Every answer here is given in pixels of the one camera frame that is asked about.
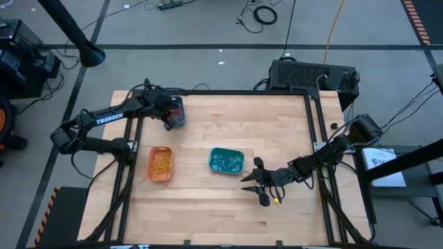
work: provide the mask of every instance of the concrete floor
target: concrete floor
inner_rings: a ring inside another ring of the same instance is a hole
[[[107,14],[123,9],[125,4],[132,6],[139,1],[112,0]],[[83,27],[99,17],[103,3],[108,3],[108,0],[62,2]],[[260,34],[248,33],[235,23],[244,4],[245,1],[238,0],[198,0],[164,12],[158,9],[148,12],[141,4],[107,17],[98,34],[97,44],[283,44],[292,1],[284,0],[275,6],[279,15],[277,23],[265,26]],[[325,44],[339,4],[339,0],[298,0],[289,43]],[[47,44],[64,44],[67,40],[35,0],[13,1],[5,9],[0,9],[0,17],[22,19]],[[251,17],[244,20],[251,28],[257,28]],[[92,36],[94,26],[85,30],[87,37]],[[419,40],[400,0],[352,0],[345,2],[332,44],[419,45]],[[361,83],[354,113],[368,113],[376,122],[384,124],[429,84],[432,70],[422,50],[410,50],[407,46],[403,50],[385,50],[383,46],[378,49],[331,50],[327,63],[357,68],[361,73]],[[219,50],[198,49],[197,46],[196,49],[183,50],[108,49],[105,52],[107,57],[103,64],[86,70],[73,115],[81,108],[94,110],[108,106],[114,90],[130,89],[142,83],[145,77],[153,84],[184,89],[202,82],[212,89],[252,89],[255,83],[266,77],[271,61],[281,56],[282,50],[252,49],[252,46]],[[287,53],[299,62],[321,63],[324,50],[288,50]],[[68,54],[76,54],[76,50],[68,50]],[[437,63],[443,63],[443,51],[432,51],[432,54]],[[5,161],[5,166],[0,169],[0,241],[3,248],[17,245],[52,148],[49,134],[61,122],[82,70],[80,66],[70,71],[62,70],[66,78],[65,87],[53,99],[39,102],[17,117],[17,131],[29,139],[29,146],[24,151],[12,151],[1,156]],[[443,109],[437,107],[442,104],[441,95],[436,95],[413,117],[391,128],[382,143],[426,145],[440,139],[443,137]],[[101,133],[102,128],[97,128],[89,135],[98,137]],[[29,246],[52,189],[61,185],[86,187],[89,183],[74,171],[69,159],[61,155],[56,159],[28,240]],[[79,153],[76,163],[83,172],[91,175],[95,159],[94,153]],[[441,162],[431,163],[434,172],[438,172],[439,166],[442,166]],[[435,216],[430,199],[416,199],[415,202]],[[406,202],[374,199],[374,206],[379,221],[376,225],[377,243],[410,248],[436,248],[443,244],[442,229],[429,226],[426,219]]]

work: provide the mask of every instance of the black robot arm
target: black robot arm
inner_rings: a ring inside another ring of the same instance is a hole
[[[343,159],[343,154],[346,150],[355,147],[367,147],[378,141],[383,134],[382,130],[375,124],[370,116],[366,114],[357,116],[353,121],[342,127],[345,127],[345,131],[342,134],[335,137],[332,141],[329,139],[325,146],[315,151],[312,155],[299,157],[288,162],[288,167],[275,171],[266,170],[263,161],[260,158],[254,158],[254,164],[257,168],[247,177],[243,178],[242,181],[254,180],[257,181],[258,185],[244,187],[242,189],[255,192],[259,195],[260,204],[269,206],[269,197],[265,192],[266,188],[269,188],[271,196],[275,199],[274,201],[281,203],[284,198],[284,186],[286,184],[294,181],[297,183],[306,181],[306,179],[312,177],[312,172],[317,168],[322,166],[331,167],[332,165],[338,164]],[[319,185],[321,196],[331,205],[353,240],[356,243],[369,243],[367,239],[361,236],[359,231],[352,225],[348,217],[337,205],[325,181],[320,181]],[[276,196],[272,193],[272,187],[275,189]],[[278,187],[281,187],[282,195],[280,195]]]
[[[72,120],[62,123],[52,134],[51,140],[61,154],[74,154],[79,150],[109,152],[114,155],[130,150],[129,145],[122,139],[112,141],[87,137],[94,127],[107,124],[121,118],[160,119],[167,130],[174,124],[168,119],[172,109],[179,108],[169,93],[161,87],[151,92],[143,91],[125,99],[121,104],[101,109],[99,111],[82,110]]]

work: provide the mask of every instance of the wooden tabletop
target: wooden tabletop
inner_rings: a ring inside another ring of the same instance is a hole
[[[126,91],[115,91],[111,105],[119,104]],[[327,132],[330,124],[343,124],[335,92],[320,92]],[[236,149],[245,155],[245,170],[254,168],[259,156],[267,169],[286,167],[299,156],[312,154],[305,102],[294,95],[189,95],[183,96],[186,124],[166,131],[159,120],[143,122],[136,173],[125,233],[125,243],[194,245],[327,245],[318,182],[309,190],[304,183],[285,186],[283,204],[262,207],[257,195],[241,190],[240,175],[213,172],[208,166],[214,147]],[[316,134],[318,118],[313,107]],[[126,120],[106,124],[104,139],[122,137]],[[133,122],[132,138],[135,132]],[[173,151],[172,178],[155,183],[147,179],[147,162],[153,146]],[[95,174],[112,161],[98,156]],[[350,156],[345,162],[354,165]],[[78,239],[87,237],[109,209],[117,166],[97,178],[89,192]],[[343,211],[361,234],[369,238],[359,182],[353,172],[338,166],[336,179]],[[336,216],[331,209],[334,235],[339,241]],[[116,237],[120,214],[114,221]]]

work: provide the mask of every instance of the teal container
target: teal container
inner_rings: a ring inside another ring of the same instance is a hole
[[[210,152],[209,167],[216,172],[240,174],[244,169],[244,154],[232,149],[214,148]]]

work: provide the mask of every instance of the extension cord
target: extension cord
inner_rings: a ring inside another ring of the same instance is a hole
[[[175,1],[175,2],[170,2],[170,3],[159,4],[159,9],[160,10],[169,10],[171,8],[180,7],[182,5],[183,5],[182,1]]]

